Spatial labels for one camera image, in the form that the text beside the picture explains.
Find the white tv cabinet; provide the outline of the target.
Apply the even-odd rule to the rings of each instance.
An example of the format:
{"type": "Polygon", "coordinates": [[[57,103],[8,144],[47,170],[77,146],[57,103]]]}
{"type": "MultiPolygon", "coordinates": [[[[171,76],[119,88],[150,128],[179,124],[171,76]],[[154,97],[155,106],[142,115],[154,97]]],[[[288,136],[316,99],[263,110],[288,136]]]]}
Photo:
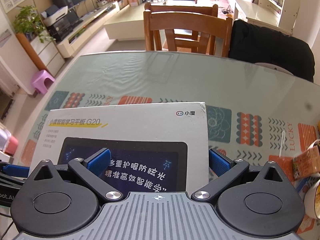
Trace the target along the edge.
{"type": "Polygon", "coordinates": [[[118,2],[110,2],[83,17],[82,22],[56,44],[62,57],[65,59],[73,57],[118,12],[120,12],[118,2]]]}

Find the white coffee table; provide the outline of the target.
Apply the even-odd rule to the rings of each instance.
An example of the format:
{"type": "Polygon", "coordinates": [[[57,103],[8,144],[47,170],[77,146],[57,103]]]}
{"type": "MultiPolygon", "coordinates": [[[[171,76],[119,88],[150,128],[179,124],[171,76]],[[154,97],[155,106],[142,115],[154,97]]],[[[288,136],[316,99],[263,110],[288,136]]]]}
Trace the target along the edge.
{"type": "Polygon", "coordinates": [[[119,41],[144,40],[144,4],[126,6],[104,24],[109,39],[119,41]]]}

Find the white plastic stick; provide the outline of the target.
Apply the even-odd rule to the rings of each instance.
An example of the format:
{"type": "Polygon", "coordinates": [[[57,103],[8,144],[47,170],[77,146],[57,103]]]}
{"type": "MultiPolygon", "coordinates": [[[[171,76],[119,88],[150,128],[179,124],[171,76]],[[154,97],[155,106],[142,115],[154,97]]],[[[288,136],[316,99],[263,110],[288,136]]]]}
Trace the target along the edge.
{"type": "Polygon", "coordinates": [[[281,154],[285,145],[285,139],[286,139],[286,131],[282,130],[281,139],[280,139],[279,157],[281,157],[281,154]]]}

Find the far wooden dining chair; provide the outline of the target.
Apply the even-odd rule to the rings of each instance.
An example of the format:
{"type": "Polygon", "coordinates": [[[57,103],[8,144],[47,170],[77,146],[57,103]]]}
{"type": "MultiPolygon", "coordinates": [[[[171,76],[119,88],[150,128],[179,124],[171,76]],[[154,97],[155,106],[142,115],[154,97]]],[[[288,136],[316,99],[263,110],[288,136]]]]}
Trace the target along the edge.
{"type": "MultiPolygon", "coordinates": [[[[155,5],[147,2],[144,5],[145,11],[150,12],[162,12],[162,11],[181,11],[181,12],[194,12],[209,16],[218,16],[218,5],[214,4],[212,7],[194,7],[194,6],[186,6],[186,5],[155,5]]],[[[159,31],[148,33],[147,29],[147,18],[144,16],[144,33],[145,33],[145,41],[149,43],[151,46],[151,50],[154,50],[154,40],[160,41],[159,31]]]]}

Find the white ceramic bowl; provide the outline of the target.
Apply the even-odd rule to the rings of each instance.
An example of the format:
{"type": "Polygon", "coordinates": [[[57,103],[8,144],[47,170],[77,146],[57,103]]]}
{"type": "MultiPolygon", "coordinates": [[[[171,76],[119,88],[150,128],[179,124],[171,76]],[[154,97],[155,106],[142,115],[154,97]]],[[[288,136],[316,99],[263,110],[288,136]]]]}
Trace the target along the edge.
{"type": "Polygon", "coordinates": [[[304,206],[310,218],[319,219],[319,180],[306,192],[304,206]]]}

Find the purple plastic stool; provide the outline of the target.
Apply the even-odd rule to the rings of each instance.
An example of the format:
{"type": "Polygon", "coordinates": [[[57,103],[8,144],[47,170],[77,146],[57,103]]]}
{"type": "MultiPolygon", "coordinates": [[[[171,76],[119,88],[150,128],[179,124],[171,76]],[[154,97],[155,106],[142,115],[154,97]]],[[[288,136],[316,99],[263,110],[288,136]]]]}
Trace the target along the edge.
{"type": "Polygon", "coordinates": [[[54,77],[49,72],[41,70],[33,75],[31,78],[31,85],[38,93],[46,94],[48,92],[48,88],[46,86],[46,82],[48,80],[51,83],[55,81],[54,77]]]}

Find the green potted plant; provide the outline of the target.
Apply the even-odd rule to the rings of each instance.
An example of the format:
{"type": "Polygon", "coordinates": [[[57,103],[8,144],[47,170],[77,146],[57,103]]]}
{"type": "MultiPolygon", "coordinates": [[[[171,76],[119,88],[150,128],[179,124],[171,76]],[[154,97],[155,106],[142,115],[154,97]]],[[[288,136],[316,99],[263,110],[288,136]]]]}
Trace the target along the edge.
{"type": "Polygon", "coordinates": [[[36,8],[32,5],[22,7],[15,16],[14,29],[16,33],[23,34],[28,41],[39,38],[41,43],[54,41],[42,23],[36,8]]]}

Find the wooden dining chair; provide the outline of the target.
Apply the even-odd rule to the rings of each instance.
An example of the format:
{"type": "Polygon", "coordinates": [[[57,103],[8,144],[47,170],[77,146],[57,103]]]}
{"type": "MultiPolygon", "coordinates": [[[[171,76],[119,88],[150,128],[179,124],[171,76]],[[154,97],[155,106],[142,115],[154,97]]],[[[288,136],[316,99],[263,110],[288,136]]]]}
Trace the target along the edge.
{"type": "MultiPolygon", "coordinates": [[[[218,5],[214,4],[212,7],[194,7],[194,6],[186,6],[186,5],[155,5],[147,2],[144,5],[145,11],[150,12],[162,12],[162,11],[181,11],[181,12],[194,12],[209,16],[218,16],[218,5]]],[[[151,50],[154,50],[154,40],[160,41],[159,31],[148,33],[147,29],[147,18],[144,16],[144,33],[145,33],[145,41],[149,43],[151,46],[151,50]]]]}
{"type": "Polygon", "coordinates": [[[233,19],[221,19],[214,16],[192,12],[151,12],[146,10],[144,16],[145,46],[147,51],[162,48],[161,40],[154,40],[155,32],[164,30],[169,51],[178,47],[190,48],[198,54],[205,54],[210,41],[218,37],[223,39],[222,57],[227,57],[231,42],[233,19]],[[191,30],[200,33],[195,40],[178,38],[175,29],[191,30]]]}

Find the white tablet packaging box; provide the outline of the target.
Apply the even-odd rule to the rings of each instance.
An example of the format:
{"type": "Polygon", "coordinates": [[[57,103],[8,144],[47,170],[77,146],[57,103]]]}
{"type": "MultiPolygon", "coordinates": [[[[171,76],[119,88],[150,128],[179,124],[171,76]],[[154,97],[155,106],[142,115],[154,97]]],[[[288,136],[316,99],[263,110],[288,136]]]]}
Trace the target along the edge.
{"type": "Polygon", "coordinates": [[[204,102],[147,103],[56,109],[49,112],[31,168],[107,149],[101,178],[127,191],[187,191],[208,183],[204,102]]]}

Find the near wooden dining chair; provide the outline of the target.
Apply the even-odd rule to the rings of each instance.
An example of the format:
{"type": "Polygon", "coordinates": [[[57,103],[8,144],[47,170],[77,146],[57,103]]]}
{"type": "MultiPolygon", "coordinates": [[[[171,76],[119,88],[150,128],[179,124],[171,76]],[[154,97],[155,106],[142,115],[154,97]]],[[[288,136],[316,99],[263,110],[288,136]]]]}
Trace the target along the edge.
{"type": "Polygon", "coordinates": [[[221,19],[214,16],[192,12],[151,12],[146,10],[144,16],[145,46],[147,51],[162,48],[161,40],[154,40],[155,32],[164,30],[169,51],[178,47],[190,48],[198,54],[205,54],[210,41],[218,37],[223,39],[222,57],[227,57],[231,42],[233,19],[221,19]],[[200,33],[195,40],[178,38],[175,29],[191,30],[200,33]]]}

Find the white printer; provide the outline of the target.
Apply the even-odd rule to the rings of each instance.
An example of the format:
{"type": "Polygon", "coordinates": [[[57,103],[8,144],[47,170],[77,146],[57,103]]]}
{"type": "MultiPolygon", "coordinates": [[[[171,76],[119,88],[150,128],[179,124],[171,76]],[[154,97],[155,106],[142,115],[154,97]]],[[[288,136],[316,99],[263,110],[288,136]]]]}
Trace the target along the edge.
{"type": "Polygon", "coordinates": [[[47,10],[41,13],[43,23],[46,27],[53,25],[55,22],[63,18],[68,14],[68,7],[64,6],[58,8],[56,5],[52,5],[47,10]]]}

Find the orange snack packet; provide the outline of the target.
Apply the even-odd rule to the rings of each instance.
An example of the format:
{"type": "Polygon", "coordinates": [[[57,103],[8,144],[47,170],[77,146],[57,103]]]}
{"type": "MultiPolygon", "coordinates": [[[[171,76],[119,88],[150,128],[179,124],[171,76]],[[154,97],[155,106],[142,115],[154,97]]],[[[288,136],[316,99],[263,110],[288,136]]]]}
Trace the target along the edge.
{"type": "Polygon", "coordinates": [[[318,146],[307,149],[304,153],[292,159],[294,180],[307,177],[319,177],[319,149],[318,146]]]}

